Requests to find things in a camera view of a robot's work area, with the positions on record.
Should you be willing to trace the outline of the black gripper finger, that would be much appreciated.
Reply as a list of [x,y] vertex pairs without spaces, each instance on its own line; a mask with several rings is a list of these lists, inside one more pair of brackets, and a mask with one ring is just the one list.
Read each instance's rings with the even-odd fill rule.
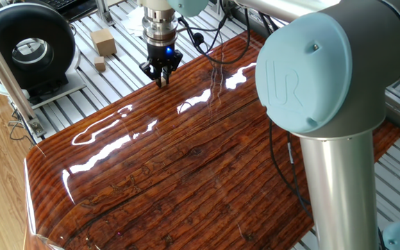
[[170,55],[168,55],[162,68],[162,86],[169,84],[169,77],[171,76],[172,72],[176,71],[178,68],[182,57],[183,54],[180,51],[173,51]]
[[156,85],[161,87],[161,69],[154,67],[150,61],[146,61],[139,65],[139,68],[146,74]]

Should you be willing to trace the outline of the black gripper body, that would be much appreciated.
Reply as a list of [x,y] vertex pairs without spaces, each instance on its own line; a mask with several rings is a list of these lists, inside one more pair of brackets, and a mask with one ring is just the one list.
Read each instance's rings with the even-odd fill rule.
[[150,61],[154,67],[163,68],[168,55],[170,55],[173,51],[179,50],[175,49],[175,44],[170,44],[163,47],[148,44],[147,51],[148,61]]

